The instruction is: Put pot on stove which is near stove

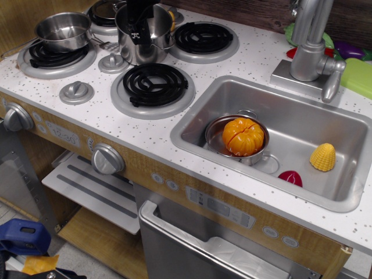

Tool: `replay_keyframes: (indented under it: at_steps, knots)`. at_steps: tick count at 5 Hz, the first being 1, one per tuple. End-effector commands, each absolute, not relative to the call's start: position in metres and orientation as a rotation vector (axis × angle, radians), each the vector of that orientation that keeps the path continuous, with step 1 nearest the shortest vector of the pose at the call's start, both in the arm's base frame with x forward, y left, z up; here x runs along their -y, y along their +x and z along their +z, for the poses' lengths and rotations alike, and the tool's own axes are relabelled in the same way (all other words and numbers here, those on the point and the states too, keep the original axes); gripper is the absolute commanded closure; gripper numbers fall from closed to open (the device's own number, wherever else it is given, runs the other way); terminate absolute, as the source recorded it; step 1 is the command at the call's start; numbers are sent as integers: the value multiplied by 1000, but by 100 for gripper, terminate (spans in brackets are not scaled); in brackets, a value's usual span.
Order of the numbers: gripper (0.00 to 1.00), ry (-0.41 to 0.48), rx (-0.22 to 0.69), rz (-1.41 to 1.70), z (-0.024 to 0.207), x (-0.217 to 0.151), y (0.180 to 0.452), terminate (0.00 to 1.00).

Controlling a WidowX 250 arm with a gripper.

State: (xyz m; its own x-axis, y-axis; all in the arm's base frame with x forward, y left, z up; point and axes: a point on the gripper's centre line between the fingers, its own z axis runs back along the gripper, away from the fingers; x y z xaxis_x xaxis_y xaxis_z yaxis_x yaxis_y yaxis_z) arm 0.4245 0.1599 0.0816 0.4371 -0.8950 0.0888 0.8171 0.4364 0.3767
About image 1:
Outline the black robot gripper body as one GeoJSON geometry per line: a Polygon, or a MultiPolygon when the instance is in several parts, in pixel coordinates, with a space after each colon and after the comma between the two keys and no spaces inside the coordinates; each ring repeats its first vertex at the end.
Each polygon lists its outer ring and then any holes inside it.
{"type": "Polygon", "coordinates": [[[135,45],[149,45],[151,43],[148,19],[154,17],[153,6],[159,3],[160,1],[153,0],[126,1],[126,25],[135,45]]]}

